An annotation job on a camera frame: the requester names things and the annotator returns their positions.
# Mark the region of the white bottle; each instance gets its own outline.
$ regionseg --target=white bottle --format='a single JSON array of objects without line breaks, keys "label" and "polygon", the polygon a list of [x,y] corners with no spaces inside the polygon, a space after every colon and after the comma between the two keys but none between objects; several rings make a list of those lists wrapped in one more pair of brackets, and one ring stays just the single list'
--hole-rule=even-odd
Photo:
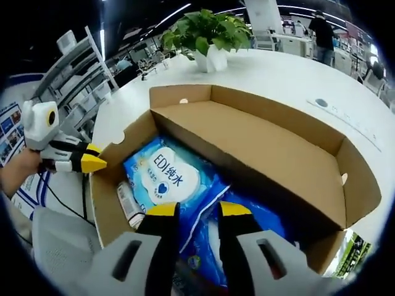
[{"label": "white bottle", "polygon": [[137,229],[144,219],[144,213],[136,202],[130,185],[126,181],[119,183],[117,195],[129,225],[132,228]]}]

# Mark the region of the human arm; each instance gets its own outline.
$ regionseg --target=human arm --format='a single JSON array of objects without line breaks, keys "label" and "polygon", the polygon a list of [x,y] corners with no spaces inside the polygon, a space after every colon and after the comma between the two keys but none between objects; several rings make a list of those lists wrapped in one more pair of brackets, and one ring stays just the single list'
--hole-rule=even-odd
[{"label": "human arm", "polygon": [[21,153],[13,156],[4,168],[0,169],[0,183],[3,193],[11,199],[26,178],[38,172],[40,163],[40,153],[30,149],[24,149]]}]

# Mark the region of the white table surface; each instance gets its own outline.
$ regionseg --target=white table surface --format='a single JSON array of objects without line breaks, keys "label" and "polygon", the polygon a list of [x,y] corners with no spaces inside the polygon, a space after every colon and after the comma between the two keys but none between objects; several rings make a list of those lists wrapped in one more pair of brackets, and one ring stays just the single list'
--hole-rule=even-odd
[{"label": "white table surface", "polygon": [[[370,165],[382,200],[378,208],[353,225],[366,241],[374,243],[385,223],[395,192],[395,116],[365,86],[351,77],[320,64],[281,52],[240,50],[228,56],[228,68],[217,73],[199,73],[194,62],[182,55],[169,60],[169,69],[159,65],[146,81],[140,77],[115,92],[99,109],[93,143],[105,148],[122,141],[123,130],[149,108],[149,88],[170,84],[217,84],[264,96],[299,109],[344,133]],[[379,151],[351,126],[307,100],[326,100],[346,111],[374,131]]]}]

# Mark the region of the person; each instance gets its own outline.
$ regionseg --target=person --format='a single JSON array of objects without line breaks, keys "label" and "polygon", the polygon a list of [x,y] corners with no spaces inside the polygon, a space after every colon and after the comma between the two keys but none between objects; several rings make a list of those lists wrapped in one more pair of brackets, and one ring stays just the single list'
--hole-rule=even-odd
[{"label": "person", "polygon": [[315,12],[309,29],[315,32],[317,38],[317,60],[330,66],[334,56],[332,37],[335,37],[331,25],[325,20],[322,11]]},{"label": "person", "polygon": [[22,239],[21,242],[27,251],[31,250],[31,221],[10,200],[23,182],[38,172],[41,162],[39,152],[25,148],[13,156],[4,168],[0,168],[2,200],[14,224],[15,232]]},{"label": "person", "polygon": [[298,20],[298,21],[296,22],[296,25],[299,26],[299,27],[302,27],[302,29],[303,29],[303,35],[309,34],[309,32],[307,31],[306,27],[301,23],[300,20]]},{"label": "person", "polygon": [[119,59],[117,62],[117,68],[120,71],[123,71],[124,69],[133,66],[133,64],[131,62],[129,62],[129,60],[125,57],[123,59]]}]

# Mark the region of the wet wipes package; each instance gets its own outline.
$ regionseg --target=wet wipes package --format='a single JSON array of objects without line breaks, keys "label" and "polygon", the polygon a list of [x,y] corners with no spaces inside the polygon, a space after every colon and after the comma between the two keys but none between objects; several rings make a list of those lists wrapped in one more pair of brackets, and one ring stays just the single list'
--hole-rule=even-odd
[{"label": "wet wipes package", "polygon": [[280,217],[274,214],[274,212],[270,211],[267,207],[263,206],[261,203],[255,201],[252,197],[238,194],[232,190],[229,190],[225,193],[225,196],[222,200],[226,202],[233,202],[234,204],[240,204],[248,208],[262,230],[272,230],[279,236],[289,239],[288,233],[286,232]]},{"label": "wet wipes package", "polygon": [[[229,190],[222,200],[243,205],[251,211],[262,230],[272,230],[281,237],[287,238],[280,217],[252,198]],[[188,262],[189,267],[195,269],[213,284],[227,286],[227,279],[220,259],[217,206],[212,209],[208,218],[199,221],[193,238],[181,253],[181,257]]]},{"label": "wet wipes package", "polygon": [[199,221],[192,240],[181,253],[188,266],[216,286],[227,286],[227,279],[220,259],[217,209]]},{"label": "wet wipes package", "polygon": [[143,212],[180,203],[180,250],[192,238],[202,213],[229,188],[211,163],[167,137],[156,137],[123,165]]}]

